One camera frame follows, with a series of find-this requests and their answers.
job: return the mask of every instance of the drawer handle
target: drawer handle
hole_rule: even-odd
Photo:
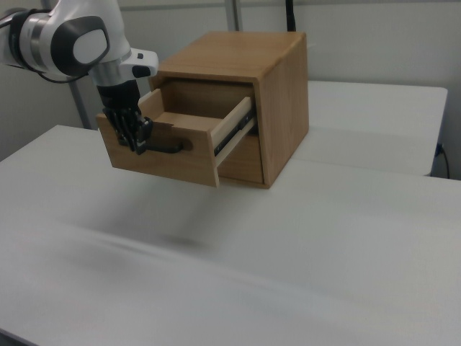
[[[121,146],[128,146],[128,143],[124,139],[119,139],[118,143]],[[176,143],[172,143],[171,145],[166,145],[165,142],[159,142],[156,141],[155,138],[153,138],[152,141],[149,141],[146,143],[146,150],[150,151],[157,151],[159,153],[165,153],[165,154],[176,154],[179,153],[181,150],[184,149],[184,145],[181,141],[177,141]]]
[[[254,118],[256,113],[254,110],[250,110],[245,116],[238,122],[238,124],[230,131],[230,133],[223,139],[221,143],[218,144],[215,148],[215,156],[217,156],[225,146],[231,141],[231,139],[237,134],[238,131],[243,130],[243,128]]]

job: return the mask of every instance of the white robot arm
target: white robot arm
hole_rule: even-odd
[[[153,123],[143,117],[137,78],[155,76],[154,52],[130,47],[117,0],[60,0],[53,10],[0,17],[0,63],[39,74],[90,75],[120,142],[141,154]]]

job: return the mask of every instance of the wooden drawer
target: wooden drawer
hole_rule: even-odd
[[[113,167],[216,187],[219,176],[264,183],[259,136],[247,135],[257,122],[251,84],[166,79],[139,107],[154,121],[153,150],[140,156],[97,117]]]

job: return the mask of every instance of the table surface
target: table surface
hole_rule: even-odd
[[[461,184],[292,159],[270,190],[0,163],[0,328],[41,346],[459,345]]]
[[[309,136],[294,158],[414,175],[431,173],[447,90],[309,82]]]

